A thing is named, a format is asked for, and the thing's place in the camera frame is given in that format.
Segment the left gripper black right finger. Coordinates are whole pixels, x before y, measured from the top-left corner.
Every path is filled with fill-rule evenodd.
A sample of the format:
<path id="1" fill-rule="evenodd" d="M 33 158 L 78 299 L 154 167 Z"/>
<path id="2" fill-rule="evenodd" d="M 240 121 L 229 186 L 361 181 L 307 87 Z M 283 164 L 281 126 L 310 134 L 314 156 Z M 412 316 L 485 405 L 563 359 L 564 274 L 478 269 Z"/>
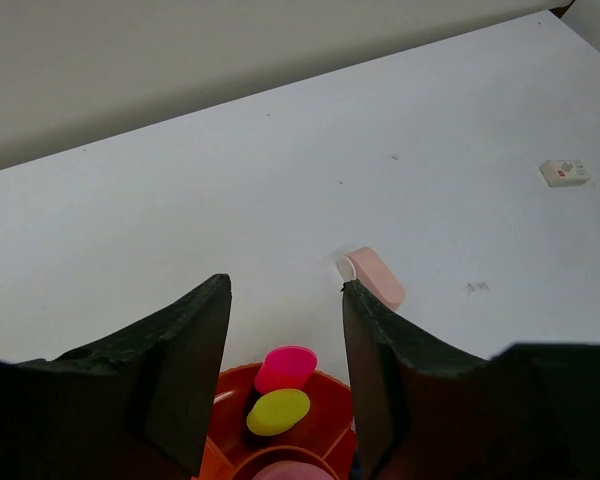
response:
<path id="1" fill-rule="evenodd" d="M 517 343 L 484 360 L 342 289 L 365 479 L 600 479 L 600 344 Z"/>

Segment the pink eraser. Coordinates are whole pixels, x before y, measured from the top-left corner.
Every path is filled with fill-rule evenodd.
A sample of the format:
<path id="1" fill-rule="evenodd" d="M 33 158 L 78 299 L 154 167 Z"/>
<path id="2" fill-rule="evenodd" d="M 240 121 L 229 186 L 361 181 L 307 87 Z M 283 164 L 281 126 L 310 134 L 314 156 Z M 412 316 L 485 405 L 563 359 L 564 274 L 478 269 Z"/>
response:
<path id="1" fill-rule="evenodd" d="M 405 300 L 406 291 L 401 282 L 377 252 L 368 246 L 341 255 L 336 267 L 344 281 L 358 280 L 393 311 Z"/>

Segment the small white eraser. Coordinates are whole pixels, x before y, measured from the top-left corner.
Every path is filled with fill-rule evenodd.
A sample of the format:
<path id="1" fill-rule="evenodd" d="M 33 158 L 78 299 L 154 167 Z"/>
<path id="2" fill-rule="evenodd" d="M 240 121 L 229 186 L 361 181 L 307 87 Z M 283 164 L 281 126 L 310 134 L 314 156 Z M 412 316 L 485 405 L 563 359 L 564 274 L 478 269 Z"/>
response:
<path id="1" fill-rule="evenodd" d="M 591 175 L 581 161 L 546 161 L 539 171 L 551 188 L 582 186 L 591 180 Z"/>

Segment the pink highlighter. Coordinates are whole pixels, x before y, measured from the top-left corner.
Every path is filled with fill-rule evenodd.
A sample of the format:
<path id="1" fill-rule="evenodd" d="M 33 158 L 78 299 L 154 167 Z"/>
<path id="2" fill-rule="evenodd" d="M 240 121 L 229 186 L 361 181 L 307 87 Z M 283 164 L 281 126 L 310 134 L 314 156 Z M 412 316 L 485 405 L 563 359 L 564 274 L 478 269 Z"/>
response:
<path id="1" fill-rule="evenodd" d="M 316 353 L 304 346 L 281 346 L 264 358 L 254 379 L 262 395 L 280 389 L 302 390 L 318 365 Z"/>

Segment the yellow highlighter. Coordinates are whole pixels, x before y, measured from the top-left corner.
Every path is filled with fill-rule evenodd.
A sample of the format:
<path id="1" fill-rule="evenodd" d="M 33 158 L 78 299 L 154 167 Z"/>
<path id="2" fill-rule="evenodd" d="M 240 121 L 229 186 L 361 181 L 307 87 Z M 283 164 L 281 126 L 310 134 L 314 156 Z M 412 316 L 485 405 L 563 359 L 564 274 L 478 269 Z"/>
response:
<path id="1" fill-rule="evenodd" d="M 309 396 L 298 389 L 279 389 L 259 398 L 246 417 L 256 436 L 273 437 L 292 429 L 310 411 Z"/>

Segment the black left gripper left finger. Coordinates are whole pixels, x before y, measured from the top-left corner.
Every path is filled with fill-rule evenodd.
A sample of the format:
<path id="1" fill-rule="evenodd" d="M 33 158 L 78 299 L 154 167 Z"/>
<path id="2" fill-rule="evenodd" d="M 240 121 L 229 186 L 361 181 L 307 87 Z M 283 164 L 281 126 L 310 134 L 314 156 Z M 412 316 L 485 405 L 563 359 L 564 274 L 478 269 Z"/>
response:
<path id="1" fill-rule="evenodd" d="M 197 476 L 230 310 L 216 274 L 56 359 L 0 361 L 0 479 Z"/>

